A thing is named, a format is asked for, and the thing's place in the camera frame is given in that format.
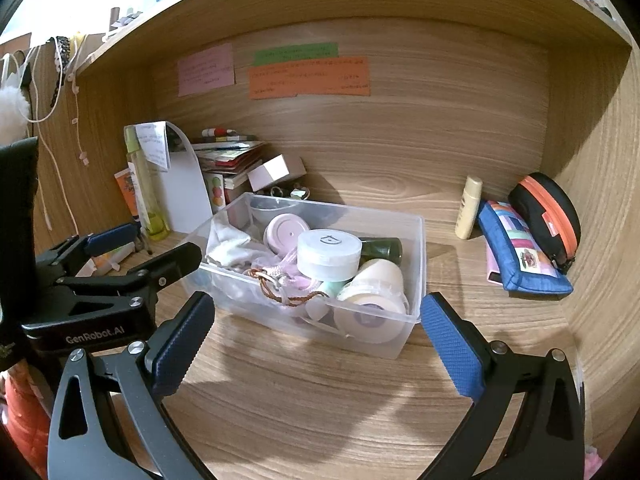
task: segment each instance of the white fluffy toy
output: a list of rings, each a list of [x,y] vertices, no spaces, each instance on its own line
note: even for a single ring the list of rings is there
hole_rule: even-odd
[[[2,61],[2,81],[0,83],[0,146],[11,144],[27,135],[29,103],[20,91],[20,81],[16,74],[7,77],[10,55]]]

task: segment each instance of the yellow bottle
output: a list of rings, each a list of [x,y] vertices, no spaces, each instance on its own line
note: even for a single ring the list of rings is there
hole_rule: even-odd
[[[462,192],[462,202],[460,203],[460,212],[456,222],[456,236],[462,240],[467,240],[471,236],[471,231],[476,222],[476,215],[478,214],[481,193],[482,180],[476,176],[468,176],[465,190]]]
[[[156,242],[164,240],[169,235],[169,228],[156,199],[148,162],[138,142],[135,126],[124,128],[124,139],[127,143],[127,160],[129,161],[133,187],[136,190],[140,222],[151,240]]]

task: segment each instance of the pink sticky note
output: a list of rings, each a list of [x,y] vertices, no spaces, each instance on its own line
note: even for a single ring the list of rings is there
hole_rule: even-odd
[[[178,97],[235,84],[234,54],[225,43],[178,60]]]

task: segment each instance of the marker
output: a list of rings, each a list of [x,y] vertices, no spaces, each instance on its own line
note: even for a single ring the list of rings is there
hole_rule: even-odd
[[[203,137],[226,137],[229,135],[237,135],[235,130],[225,130],[224,128],[207,128],[202,131]]]

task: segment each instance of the clear plastic storage box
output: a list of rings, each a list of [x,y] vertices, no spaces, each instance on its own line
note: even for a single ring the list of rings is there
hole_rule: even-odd
[[[220,210],[214,218],[228,223],[261,240],[265,228],[277,215],[293,213],[303,218],[312,229],[331,228],[359,237],[400,238],[402,241],[401,270],[404,277],[404,294],[408,300],[407,314],[379,310],[375,306],[359,305],[347,301],[316,296],[306,304],[291,307],[267,298],[257,279],[232,270],[210,264],[206,259],[210,221],[190,234],[186,242],[200,247],[203,261],[195,272],[182,280],[188,294],[196,290],[209,293],[217,308],[243,316],[273,330],[292,333],[319,340],[334,346],[373,356],[395,359],[400,353],[420,315],[420,302],[426,293],[426,241],[424,219],[421,216],[351,207],[312,201],[274,198],[245,193]],[[391,324],[393,339],[385,342],[367,340],[362,334],[340,333],[330,320],[315,322],[307,315],[307,307],[326,309],[335,315],[335,309],[343,309],[363,326],[380,327]]]

